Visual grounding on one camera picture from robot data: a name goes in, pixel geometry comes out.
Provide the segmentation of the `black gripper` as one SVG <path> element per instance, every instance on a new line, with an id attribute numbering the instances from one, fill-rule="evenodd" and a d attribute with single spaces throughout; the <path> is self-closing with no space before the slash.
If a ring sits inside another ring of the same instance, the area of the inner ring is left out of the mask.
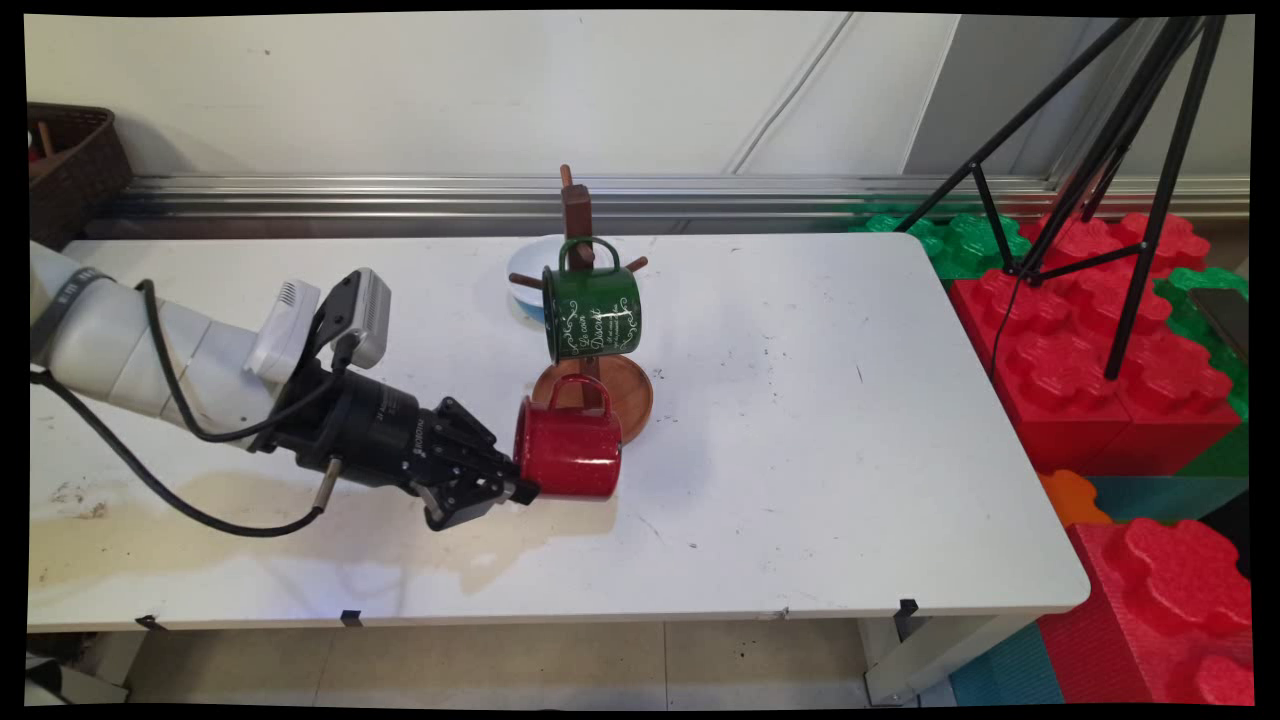
<path id="1" fill-rule="evenodd" d="M 452 480 L 451 468 L 433 455 L 436 423 L 438 454 L 485 478 Z M 456 398 L 424 407 L 415 396 L 353 372 L 274 425 L 270 450 L 289 451 L 298 466 L 315 471 L 338 457 L 339 478 L 366 487 L 411 491 L 420 483 L 425 523 L 434 532 L 508 501 L 530 505 L 541 493 L 536 483 L 517 480 L 518 465 L 498 450 L 497 436 Z"/>

